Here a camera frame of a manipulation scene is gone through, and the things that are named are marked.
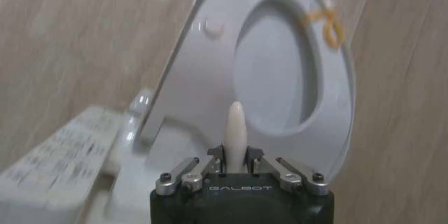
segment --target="white object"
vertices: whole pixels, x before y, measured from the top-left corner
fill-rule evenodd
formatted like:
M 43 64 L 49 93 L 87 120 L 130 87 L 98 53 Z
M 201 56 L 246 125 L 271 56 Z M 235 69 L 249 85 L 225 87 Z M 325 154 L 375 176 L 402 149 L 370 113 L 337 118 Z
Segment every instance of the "white object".
M 241 101 L 249 144 L 333 178 L 350 145 L 355 80 L 345 48 L 325 40 L 326 20 L 301 25 L 322 8 L 322 0 L 199 0 L 142 139 L 151 144 L 175 119 L 207 147 L 219 145 L 229 107 Z
M 121 123 L 90 107 L 2 173 L 2 224 L 77 223 Z
M 246 173 L 247 129 L 245 110 L 239 102 L 230 108 L 226 138 L 223 141 L 229 173 Z

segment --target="orange string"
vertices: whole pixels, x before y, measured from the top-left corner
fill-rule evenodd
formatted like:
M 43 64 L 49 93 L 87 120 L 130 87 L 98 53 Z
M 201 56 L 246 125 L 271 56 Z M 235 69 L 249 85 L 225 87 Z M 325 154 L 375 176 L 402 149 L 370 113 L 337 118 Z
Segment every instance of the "orange string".
M 323 31 L 327 44 L 331 48 L 338 49 L 342 47 L 346 41 L 346 31 L 342 23 L 335 18 L 335 10 L 319 10 L 314 13 L 310 13 L 306 16 L 306 23 L 310 21 L 318 21 L 321 19 L 327 19 Z M 331 34 L 333 29 L 337 34 L 337 38 L 334 38 Z

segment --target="toilet lid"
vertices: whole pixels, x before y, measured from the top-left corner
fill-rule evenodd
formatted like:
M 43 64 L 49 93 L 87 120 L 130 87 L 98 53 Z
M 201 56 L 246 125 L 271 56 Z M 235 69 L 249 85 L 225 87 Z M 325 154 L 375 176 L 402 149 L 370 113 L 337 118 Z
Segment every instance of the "toilet lid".
M 171 118 L 219 145 L 238 100 L 250 145 L 333 177 L 350 146 L 355 86 L 346 47 L 326 43 L 326 21 L 301 22 L 323 8 L 321 0 L 198 0 L 142 137 L 154 140 Z

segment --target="toilet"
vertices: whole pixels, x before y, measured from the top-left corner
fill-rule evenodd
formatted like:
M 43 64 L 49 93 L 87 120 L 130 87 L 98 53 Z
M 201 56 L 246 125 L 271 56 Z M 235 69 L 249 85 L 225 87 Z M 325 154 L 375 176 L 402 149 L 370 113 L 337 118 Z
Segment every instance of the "toilet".
M 154 144 L 170 121 L 198 132 L 205 148 L 225 139 L 241 101 L 249 144 L 293 157 L 327 177 L 349 150 L 354 71 L 346 47 L 325 39 L 322 0 L 197 0 L 165 70 L 141 139 Z
M 355 111 L 342 30 L 322 0 L 195 0 L 158 89 L 87 108 L 0 173 L 5 222 L 149 224 L 161 174 L 222 143 L 229 173 L 250 145 L 330 182 Z

